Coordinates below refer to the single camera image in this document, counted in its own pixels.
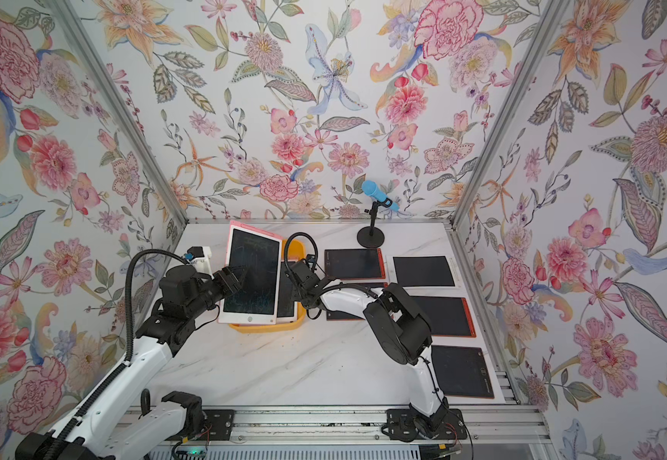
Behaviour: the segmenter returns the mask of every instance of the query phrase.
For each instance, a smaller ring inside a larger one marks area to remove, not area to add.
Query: white marble tabletop
[[[306,232],[325,249],[357,248],[361,223],[255,224],[282,235]],[[382,254],[449,255],[449,238],[441,223],[378,223],[385,234]],[[177,253],[210,246],[214,269],[225,262],[228,224],[191,224]],[[306,240],[301,240],[312,250]],[[423,294],[423,288],[417,294]],[[430,295],[467,297],[463,288]],[[217,314],[201,315],[200,325]],[[476,338],[434,337],[435,345],[481,347],[490,368],[494,400],[449,398],[453,404],[504,403],[494,368],[473,317]],[[326,321],[325,314],[291,331],[243,334],[211,323],[194,333],[180,353],[148,385],[153,404],[170,391],[197,394],[205,406],[399,405],[409,402],[403,367],[388,358],[366,321]]]

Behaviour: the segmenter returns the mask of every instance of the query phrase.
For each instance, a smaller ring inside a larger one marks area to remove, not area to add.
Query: writing tablet
[[[446,396],[492,398],[495,393],[481,348],[433,345],[430,359]]]

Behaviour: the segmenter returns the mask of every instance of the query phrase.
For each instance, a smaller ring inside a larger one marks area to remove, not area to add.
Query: black mounting plate
[[[228,441],[231,439],[231,430],[234,428],[234,410],[232,409],[204,409],[205,422],[201,433],[202,436],[192,438],[194,441]],[[170,441],[180,441],[181,437],[169,437]]]
[[[388,409],[387,412],[387,428],[384,433],[390,439],[395,441],[411,442],[415,439],[422,438],[415,428],[413,417],[415,410],[413,409]],[[438,432],[432,439],[441,439],[444,442],[453,442],[453,431],[446,426],[446,423],[451,424],[457,431],[457,439],[467,439],[467,430],[463,425],[460,417],[462,412],[458,409],[450,409],[443,419],[443,423],[438,428]]]

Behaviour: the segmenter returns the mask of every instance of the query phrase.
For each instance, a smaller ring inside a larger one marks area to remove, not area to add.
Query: cable
[[[204,322],[204,323],[201,324],[200,326],[196,327],[195,330],[199,330],[201,327],[203,327],[203,326],[209,324],[210,322],[214,322],[214,321],[216,321],[216,320],[219,318],[219,315],[220,315],[220,314],[221,314],[221,309],[219,308],[219,309],[218,309],[218,312],[216,312],[216,317],[215,317],[215,318],[211,319],[210,321],[206,321],[206,322]]]

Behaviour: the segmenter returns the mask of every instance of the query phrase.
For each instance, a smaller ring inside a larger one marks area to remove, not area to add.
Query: yellow tray
[[[290,249],[288,251],[288,257],[290,260],[299,261],[306,256],[306,248],[302,245],[300,241],[293,241],[290,244]],[[262,334],[265,332],[281,332],[283,330],[293,330],[301,326],[302,320],[306,318],[306,309],[302,307],[300,302],[295,303],[297,305],[297,320],[293,322],[285,322],[279,325],[259,325],[259,326],[241,326],[241,325],[229,325],[232,329],[241,332],[242,334]]]

